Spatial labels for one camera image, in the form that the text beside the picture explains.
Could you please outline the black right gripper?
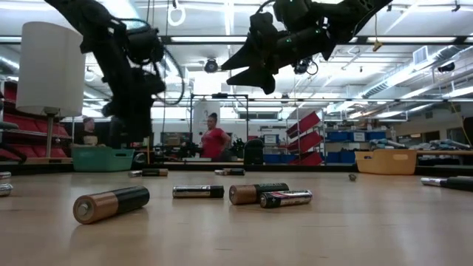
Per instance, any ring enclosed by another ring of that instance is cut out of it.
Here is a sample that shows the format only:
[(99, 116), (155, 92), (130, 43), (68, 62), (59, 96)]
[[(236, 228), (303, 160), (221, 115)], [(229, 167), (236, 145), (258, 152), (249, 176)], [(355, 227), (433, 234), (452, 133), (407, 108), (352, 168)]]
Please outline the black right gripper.
[(273, 25), (271, 13), (253, 14), (250, 25), (249, 39), (221, 65), (221, 70), (249, 67), (229, 78), (227, 85), (259, 87), (266, 95), (270, 95), (276, 88), (272, 74), (280, 68), (280, 59), (276, 53), (279, 33)]

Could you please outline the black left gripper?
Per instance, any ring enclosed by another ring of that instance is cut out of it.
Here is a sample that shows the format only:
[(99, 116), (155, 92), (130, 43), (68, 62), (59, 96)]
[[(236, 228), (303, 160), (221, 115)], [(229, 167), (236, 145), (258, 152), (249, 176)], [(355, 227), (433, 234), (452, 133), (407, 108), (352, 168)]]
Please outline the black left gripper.
[[(166, 84), (159, 72), (151, 72), (141, 67), (131, 68), (131, 77), (116, 75), (102, 78), (112, 90), (111, 100), (102, 108), (103, 115), (125, 115), (134, 107), (150, 107), (152, 95), (166, 90)], [(142, 143), (152, 133), (151, 111), (139, 112), (134, 118), (132, 142)], [(110, 146), (130, 147), (129, 136), (123, 121), (112, 116), (110, 120)]]

